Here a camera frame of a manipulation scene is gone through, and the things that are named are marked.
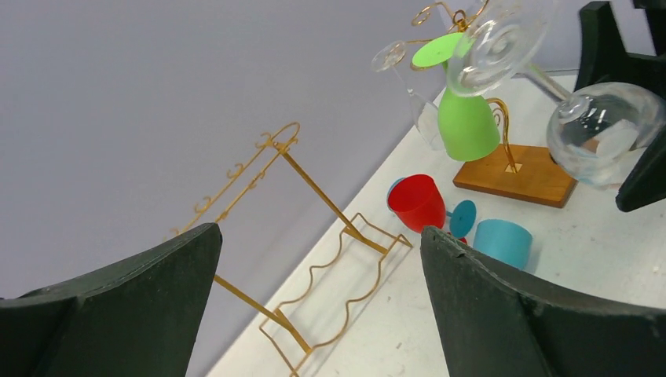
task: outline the gold metal stand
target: gold metal stand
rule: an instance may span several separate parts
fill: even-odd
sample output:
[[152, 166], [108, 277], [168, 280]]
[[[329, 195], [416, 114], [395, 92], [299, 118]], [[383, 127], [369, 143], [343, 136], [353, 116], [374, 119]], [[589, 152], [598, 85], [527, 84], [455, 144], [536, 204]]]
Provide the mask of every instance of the gold metal stand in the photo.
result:
[[[294, 377], [299, 376], [298, 374], [299, 369], [303, 366], [303, 364], [308, 360], [308, 358], [313, 354], [315, 350], [331, 345], [332, 343], [338, 341], [344, 335], [345, 331], [349, 327], [350, 305], [355, 302], [364, 301], [366, 298], [370, 297], [375, 292], [375, 290], [379, 286], [379, 281], [381, 280], [382, 276], [382, 262], [384, 261], [384, 259], [386, 259], [390, 251], [399, 243], [409, 248], [413, 247], [412, 244], [407, 240], [407, 238], [405, 238], [402, 234], [399, 234], [397, 236], [392, 235], [386, 232], [385, 230], [368, 222], [368, 220], [360, 213], [355, 214], [351, 219], [347, 218], [343, 214], [343, 212], [328, 198], [328, 196], [326, 196], [326, 194], [321, 190], [321, 188], [313, 181], [313, 179], [301, 168], [300, 165], [298, 165], [296, 160], [289, 154], [290, 146], [298, 142], [297, 136], [298, 132], [300, 131], [300, 128], [301, 128], [300, 124], [294, 122], [294, 123], [289, 123], [286, 126], [282, 127], [275, 134], [263, 133], [262, 136], [265, 137], [265, 140], [263, 142], [258, 142], [254, 144], [254, 146], [257, 148], [257, 151], [254, 154], [254, 156], [252, 156], [252, 158], [245, 164], [237, 163], [236, 172], [232, 172], [231, 170], [227, 172], [227, 178], [229, 179], [229, 182], [227, 182], [227, 184], [217, 194], [215, 194], [215, 196], [212, 197], [204, 196], [203, 199], [206, 201], [206, 203], [203, 205], [203, 207], [201, 207], [198, 203], [194, 206], [195, 216], [184, 228], [171, 229], [171, 232], [174, 233], [175, 235], [178, 235], [180, 233], [189, 230], [215, 204], [215, 202], [218, 199], [220, 199], [220, 197], [236, 182], [238, 177], [247, 170], [247, 168], [259, 157], [259, 155], [261, 155], [266, 149], [271, 149], [271, 148], [276, 151], [275, 155], [267, 162], [266, 165], [264, 165], [264, 167], [259, 171], [259, 173], [256, 174], [251, 179], [250, 183], [236, 196], [236, 198], [234, 198], [231, 201], [231, 203], [220, 213], [220, 215], [215, 218], [215, 222], [220, 222], [226, 219], [229, 216], [229, 212], [238, 203], [240, 198], [242, 198], [248, 191], [254, 189], [257, 186], [257, 182], [265, 177], [266, 171], [272, 166], [272, 164], [278, 159], [278, 157], [282, 156], [289, 163], [289, 165], [291, 165], [291, 167], [293, 167], [294, 170], [296, 170], [296, 172], [301, 176], [301, 178], [314, 190], [314, 192], [316, 192], [317, 195], [331, 208], [331, 210], [338, 216], [338, 218], [345, 224], [345, 228], [340, 232], [338, 236], [339, 248], [337, 254], [333, 257], [333, 259], [324, 265], [311, 265], [309, 267], [309, 284], [308, 287], [306, 288], [306, 291], [297, 298], [281, 302], [274, 310], [266, 309], [262, 304], [255, 301], [253, 298], [246, 295], [245, 293], [243, 293], [240, 289], [238, 289], [233, 284], [229, 283], [221, 276], [215, 275], [214, 277], [214, 281], [216, 283], [220, 284], [224, 289], [230, 291], [236, 297], [245, 301], [248, 305], [252, 306], [258, 312], [266, 316], [266, 319], [259, 326], [259, 330], [275, 346], [277, 352], [280, 354], [284, 362], [289, 367], [289, 370], [291, 371], [290, 376]], [[286, 130], [292, 131], [291, 136], [286, 141], [278, 141], [277, 138], [280, 135], [282, 135], [282, 133]], [[365, 223], [365, 225], [368, 225], [371, 228], [379, 231], [383, 235], [390, 237], [390, 239], [392, 240], [390, 245], [384, 247], [364, 236], [364, 234], [354, 225], [354, 222], [358, 218], [360, 218]], [[301, 302], [306, 297], [308, 297], [309, 293], [313, 289], [313, 283], [314, 283], [313, 270], [329, 268], [339, 260], [342, 254], [342, 235], [344, 234], [353, 237], [355, 240], [360, 241], [364, 245], [370, 247], [372, 250], [379, 252], [379, 259], [377, 261], [377, 277], [375, 280], [375, 284], [368, 292], [366, 292], [362, 296], [357, 298], [351, 298], [345, 302], [344, 325], [332, 339], [311, 346], [305, 340], [302, 333], [298, 331], [296, 327], [291, 323], [291, 321], [289, 321], [287, 316], [284, 315], [282, 307], [285, 305]], [[298, 343], [299, 347], [302, 349], [304, 353], [304, 356], [300, 360], [294, 363], [290, 362], [287, 359], [287, 356], [285, 355], [284, 351], [278, 346], [275, 339], [265, 331], [264, 326], [269, 320], [275, 322], [276, 324], [280, 325], [282, 328], [287, 330], [289, 334], [292, 336], [292, 338]]]

